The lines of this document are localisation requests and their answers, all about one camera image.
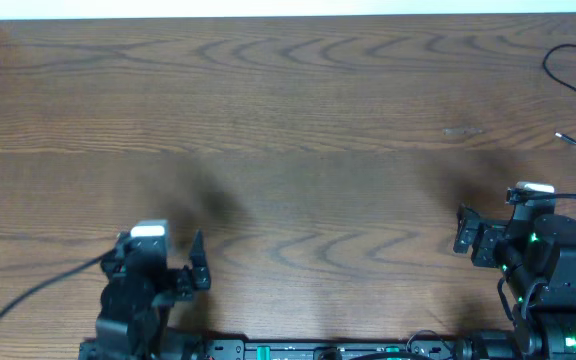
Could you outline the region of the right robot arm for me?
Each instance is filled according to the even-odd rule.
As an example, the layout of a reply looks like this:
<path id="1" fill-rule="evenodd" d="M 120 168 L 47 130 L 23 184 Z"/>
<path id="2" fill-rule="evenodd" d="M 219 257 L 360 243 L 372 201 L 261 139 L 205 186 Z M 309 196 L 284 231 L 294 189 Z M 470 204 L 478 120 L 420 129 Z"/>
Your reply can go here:
<path id="1" fill-rule="evenodd" d="M 458 359 L 576 359 L 576 220 L 552 200 L 516 204 L 509 221 L 460 206 L 454 244 L 476 267 L 498 269 L 511 331 L 476 331 L 459 339 Z"/>

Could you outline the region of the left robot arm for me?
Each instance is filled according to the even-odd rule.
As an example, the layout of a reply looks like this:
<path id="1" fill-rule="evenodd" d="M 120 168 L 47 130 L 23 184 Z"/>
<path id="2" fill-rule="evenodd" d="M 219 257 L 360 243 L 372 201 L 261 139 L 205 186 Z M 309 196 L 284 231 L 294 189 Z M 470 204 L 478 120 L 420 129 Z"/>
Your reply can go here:
<path id="1" fill-rule="evenodd" d="M 80 344 L 80 359 L 162 357 L 162 346 L 170 341 L 166 334 L 170 310 L 211 287 L 203 232 L 195 233 L 190 263 L 181 268 L 167 265 L 167 242 L 165 233 L 118 234 L 113 253 L 100 261 L 108 284 L 100 296 L 96 336 Z"/>

